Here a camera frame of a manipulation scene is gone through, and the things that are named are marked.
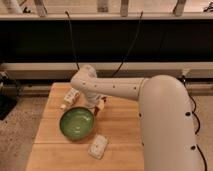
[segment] green bowl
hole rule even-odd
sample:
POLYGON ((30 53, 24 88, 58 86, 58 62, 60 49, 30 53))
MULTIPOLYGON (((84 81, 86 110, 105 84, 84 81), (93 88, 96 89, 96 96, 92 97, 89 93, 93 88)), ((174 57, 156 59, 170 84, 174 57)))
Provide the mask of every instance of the green bowl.
POLYGON ((92 132, 94 123, 94 115, 89 109, 74 107, 61 117, 60 130, 70 140, 78 141, 92 132))

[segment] bowl rim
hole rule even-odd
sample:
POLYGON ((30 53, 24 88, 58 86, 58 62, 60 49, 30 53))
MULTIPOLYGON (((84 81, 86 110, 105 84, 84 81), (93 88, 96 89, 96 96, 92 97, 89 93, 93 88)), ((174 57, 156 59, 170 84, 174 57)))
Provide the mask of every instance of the bowl rim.
POLYGON ((60 118, 60 122, 59 122, 59 127, 60 127, 60 131, 62 132, 62 134, 63 134, 66 138, 68 138, 69 140, 71 140, 71 141, 81 141, 81 140, 86 139, 88 136, 90 136, 90 134, 91 134, 91 133, 93 132, 93 130, 94 130, 95 123, 96 123, 96 117, 95 117, 94 113, 93 113, 91 110, 89 110, 88 108, 83 107, 83 106, 75 106, 75 107, 70 108, 69 110, 67 110, 66 112, 64 112, 64 113, 62 114, 62 116, 61 116, 61 118, 60 118), (71 137, 65 135, 64 132, 62 131, 63 129, 61 128, 61 123, 62 123, 63 117, 64 117, 69 111, 74 110, 74 109, 84 109, 84 110, 88 111, 88 112, 91 114, 91 116, 93 117, 93 125, 92 125, 92 128, 90 129, 90 131, 88 132, 88 134, 86 134, 86 136, 83 137, 83 138, 81 138, 81 139, 72 139, 71 137))

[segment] small white block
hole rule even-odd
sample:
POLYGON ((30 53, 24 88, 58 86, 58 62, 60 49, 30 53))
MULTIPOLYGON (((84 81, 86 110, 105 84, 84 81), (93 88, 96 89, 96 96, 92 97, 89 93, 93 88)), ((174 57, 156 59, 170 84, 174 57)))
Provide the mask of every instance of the small white block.
POLYGON ((108 139, 104 136, 97 134, 88 150, 88 153, 96 159, 103 157, 104 151, 108 144, 108 139))

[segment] white object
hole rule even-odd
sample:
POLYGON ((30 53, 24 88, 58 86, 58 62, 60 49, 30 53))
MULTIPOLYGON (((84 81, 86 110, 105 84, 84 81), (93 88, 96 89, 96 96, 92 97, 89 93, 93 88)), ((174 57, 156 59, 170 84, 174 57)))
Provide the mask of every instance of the white object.
POLYGON ((80 92, 74 88, 71 88, 69 92, 65 95, 61 109, 63 111, 68 110, 78 99, 80 92))
POLYGON ((96 159, 101 159, 107 144, 108 140, 104 136, 97 134, 88 150, 88 153, 96 159))
POLYGON ((36 5, 38 15, 40 17, 46 17, 47 9, 44 6, 43 0, 34 0, 34 2, 35 2, 35 5, 36 5))
POLYGON ((23 13, 17 0, 3 0, 3 3, 5 4, 10 13, 23 13))
POLYGON ((138 101, 145 171, 200 171, 190 99, 180 81, 165 75, 94 78, 91 70, 83 66, 71 79, 72 86, 138 101))

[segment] wooden tabletop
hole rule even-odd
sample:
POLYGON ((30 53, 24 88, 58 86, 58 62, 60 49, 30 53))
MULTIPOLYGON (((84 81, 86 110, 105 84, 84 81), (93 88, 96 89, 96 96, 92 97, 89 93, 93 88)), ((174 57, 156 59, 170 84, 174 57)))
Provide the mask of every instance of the wooden tabletop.
MULTIPOLYGON (((137 102, 108 97, 98 113, 98 133, 109 140, 101 160, 87 150, 92 142, 74 143, 59 130, 60 105, 69 83, 54 83, 47 101, 26 171, 143 171, 143 148, 137 102)), ((83 105, 83 96, 77 106, 83 105)))

